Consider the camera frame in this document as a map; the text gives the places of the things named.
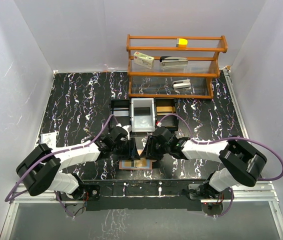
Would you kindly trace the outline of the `gold card with logo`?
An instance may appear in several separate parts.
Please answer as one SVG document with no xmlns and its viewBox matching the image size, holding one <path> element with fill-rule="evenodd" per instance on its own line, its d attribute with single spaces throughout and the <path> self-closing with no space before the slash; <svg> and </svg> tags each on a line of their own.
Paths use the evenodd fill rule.
<svg viewBox="0 0 283 240">
<path fill-rule="evenodd" d="M 134 160 L 134 167 L 136 168 L 148 168 L 149 161 L 146 159 Z"/>
</svg>

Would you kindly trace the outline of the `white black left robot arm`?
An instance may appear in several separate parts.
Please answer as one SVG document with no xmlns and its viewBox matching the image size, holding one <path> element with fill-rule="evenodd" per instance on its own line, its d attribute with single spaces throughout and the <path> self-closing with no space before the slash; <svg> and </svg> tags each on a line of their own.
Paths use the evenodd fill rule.
<svg viewBox="0 0 283 240">
<path fill-rule="evenodd" d="M 31 196 L 38 196 L 50 190 L 63 192 L 71 199 L 84 197 L 85 184 L 74 173 L 64 173 L 70 166 L 96 162 L 111 155 L 128 157 L 132 138 L 131 125 L 117 124 L 111 131 L 98 138 L 94 137 L 69 148 L 59 147 L 53 150 L 47 144 L 39 144 L 16 168 Z"/>
</svg>

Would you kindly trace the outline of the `pink leather card holder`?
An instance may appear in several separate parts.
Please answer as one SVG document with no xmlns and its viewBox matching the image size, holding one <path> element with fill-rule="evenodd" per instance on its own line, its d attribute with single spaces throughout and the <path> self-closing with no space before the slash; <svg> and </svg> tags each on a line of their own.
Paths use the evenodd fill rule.
<svg viewBox="0 0 283 240">
<path fill-rule="evenodd" d="M 142 158 L 136 160 L 120 160 L 120 170 L 151 170 L 153 168 L 154 160 Z"/>
</svg>

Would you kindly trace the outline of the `black white organizer tray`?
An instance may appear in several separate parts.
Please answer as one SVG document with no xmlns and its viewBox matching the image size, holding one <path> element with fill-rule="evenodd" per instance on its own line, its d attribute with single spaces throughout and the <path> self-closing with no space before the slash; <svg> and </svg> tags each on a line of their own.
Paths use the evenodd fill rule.
<svg viewBox="0 0 283 240">
<path fill-rule="evenodd" d="M 110 101 L 110 113 L 114 111 L 129 111 L 129 116 L 113 117 L 108 128 L 116 126 L 118 123 L 122 126 L 130 125 L 133 133 L 152 133 L 155 131 L 157 122 L 176 132 L 179 128 L 179 119 L 176 113 L 168 115 L 157 115 L 156 107 L 173 106 L 177 113 L 177 101 L 174 98 L 130 98 L 130 99 L 113 99 Z"/>
</svg>

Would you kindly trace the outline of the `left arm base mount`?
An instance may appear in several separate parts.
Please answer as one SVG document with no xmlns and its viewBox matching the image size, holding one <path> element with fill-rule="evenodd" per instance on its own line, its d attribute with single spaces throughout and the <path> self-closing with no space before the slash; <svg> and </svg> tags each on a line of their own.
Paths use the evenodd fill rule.
<svg viewBox="0 0 283 240">
<path fill-rule="evenodd" d="M 71 212 L 67 209 L 67 206 L 62 201 L 62 193 L 60 191 L 54 191 L 54 193 L 56 200 L 60 203 L 67 216 L 75 219 L 76 215 L 81 210 L 86 210 L 89 201 L 98 201 L 100 199 L 101 187 L 97 184 L 80 184 L 78 189 L 68 196 L 69 199 L 72 198 L 75 201 L 82 201 L 83 206 L 80 207 L 76 212 Z"/>
</svg>

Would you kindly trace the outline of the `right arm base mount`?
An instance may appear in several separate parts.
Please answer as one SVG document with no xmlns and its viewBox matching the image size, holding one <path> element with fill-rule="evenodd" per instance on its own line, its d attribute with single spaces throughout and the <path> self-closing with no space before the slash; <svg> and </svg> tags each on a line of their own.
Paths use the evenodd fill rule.
<svg viewBox="0 0 283 240">
<path fill-rule="evenodd" d="M 235 198 L 231 188 L 217 191 L 208 183 L 189 184 L 187 188 L 182 189 L 181 194 L 186 196 L 189 200 L 212 200 L 212 202 L 204 202 L 202 204 L 202 211 L 205 215 L 215 218 L 226 214 L 230 210 Z M 230 197 L 230 203 L 226 210 L 224 210 L 223 202 L 227 195 Z"/>
</svg>

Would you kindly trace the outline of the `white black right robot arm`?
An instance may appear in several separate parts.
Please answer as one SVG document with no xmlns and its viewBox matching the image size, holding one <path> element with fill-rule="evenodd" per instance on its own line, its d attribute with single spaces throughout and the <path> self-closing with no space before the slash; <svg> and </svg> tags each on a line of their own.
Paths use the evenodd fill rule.
<svg viewBox="0 0 283 240">
<path fill-rule="evenodd" d="M 140 155 L 149 160 L 161 160 L 165 154 L 180 160 L 202 159 L 223 164 L 224 168 L 211 173 L 203 184 L 184 190 L 189 196 L 206 199 L 217 198 L 235 185 L 254 187 L 267 163 L 266 156 L 245 140 L 204 143 L 190 137 L 177 138 L 161 126 L 147 138 Z"/>
</svg>

